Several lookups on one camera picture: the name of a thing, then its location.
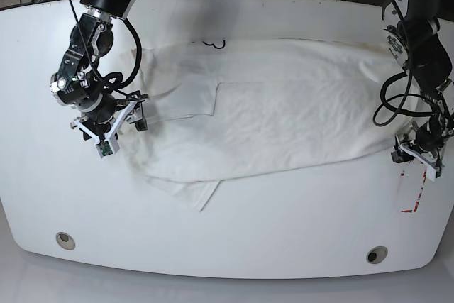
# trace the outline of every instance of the white towel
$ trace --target white towel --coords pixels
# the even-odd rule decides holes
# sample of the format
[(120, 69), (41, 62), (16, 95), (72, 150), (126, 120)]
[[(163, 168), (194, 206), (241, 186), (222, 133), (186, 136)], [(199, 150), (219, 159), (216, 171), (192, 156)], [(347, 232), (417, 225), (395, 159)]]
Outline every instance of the white towel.
[[(142, 66), (152, 72), (143, 73), (139, 86), (171, 75), (168, 89), (190, 89), (184, 101), (175, 100), (184, 109), (179, 117), (196, 116), (167, 115), (176, 91), (159, 93), (159, 101), (151, 103), (159, 114), (160, 100), (166, 98), (167, 117), (160, 114), (148, 132), (121, 136), (124, 154), (154, 188), (196, 193), (184, 201), (197, 209), (221, 180), (359, 158), (390, 147), (394, 134), (409, 122), (400, 116), (385, 128), (372, 124), (381, 84), (401, 72), (386, 48), (256, 40), (228, 41), (223, 50), (176, 45), (144, 55), (154, 66)], [(194, 79), (200, 88), (188, 86)], [(393, 86), (388, 96), (403, 92), (404, 86)], [(210, 106), (205, 94), (216, 87), (216, 103)], [(153, 94), (153, 89), (142, 90)], [(195, 105), (199, 97), (203, 106)], [(414, 110), (416, 104), (411, 98), (406, 108)]]

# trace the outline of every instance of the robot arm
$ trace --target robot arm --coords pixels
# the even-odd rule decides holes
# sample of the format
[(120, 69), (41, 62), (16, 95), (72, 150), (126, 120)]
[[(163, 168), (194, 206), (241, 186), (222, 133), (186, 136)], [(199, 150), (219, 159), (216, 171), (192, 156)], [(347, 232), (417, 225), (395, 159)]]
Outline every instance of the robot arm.
[[(50, 80), (50, 91), (58, 103), (71, 105), (80, 111), (71, 127), (80, 128), (85, 140), (93, 139), (101, 157), (120, 149), (117, 132), (124, 121), (134, 123), (138, 131), (148, 128), (142, 112), (146, 95), (121, 91), (134, 80), (140, 67), (140, 39), (126, 19), (134, 1), (81, 0), (88, 13), (82, 14), (72, 30), (70, 46), (58, 72)], [(111, 30), (114, 18), (123, 20), (137, 45), (135, 67), (125, 81), (120, 72), (102, 77), (97, 71), (100, 58), (110, 51), (114, 43)], [(124, 95), (125, 99), (116, 99), (113, 92)]]
[[(396, 136), (392, 159), (394, 162), (407, 162), (417, 158), (427, 165), (428, 178), (434, 180), (441, 175), (443, 152), (454, 129), (454, 120), (443, 96), (443, 92), (452, 87), (448, 79), (452, 64), (438, 39), (440, 24), (436, 14), (441, 0), (395, 1), (403, 20), (390, 4), (384, 11), (384, 17), (393, 24), (387, 26), (385, 33), (389, 49), (404, 73), (395, 76), (394, 80), (392, 77), (391, 82), (385, 82), (380, 98), (387, 109), (396, 111), (397, 108), (386, 99), (386, 89), (395, 80), (411, 74), (419, 86), (419, 96), (433, 111), (425, 115), (430, 119), (421, 127), (413, 122), (408, 133)], [(407, 111), (401, 114), (424, 116)]]

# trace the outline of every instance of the metal grommet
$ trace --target metal grommet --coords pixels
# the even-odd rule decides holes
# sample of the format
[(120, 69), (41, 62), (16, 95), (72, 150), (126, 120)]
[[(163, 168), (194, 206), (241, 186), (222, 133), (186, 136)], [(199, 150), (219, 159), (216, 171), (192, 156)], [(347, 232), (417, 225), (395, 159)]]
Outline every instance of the metal grommet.
[(57, 244), (65, 250), (71, 251), (76, 247), (76, 242), (74, 241), (74, 239), (65, 232), (57, 233), (55, 239), (57, 240)]
[(366, 260), (369, 264), (380, 264), (387, 255), (388, 249), (384, 246), (378, 246), (367, 253)]

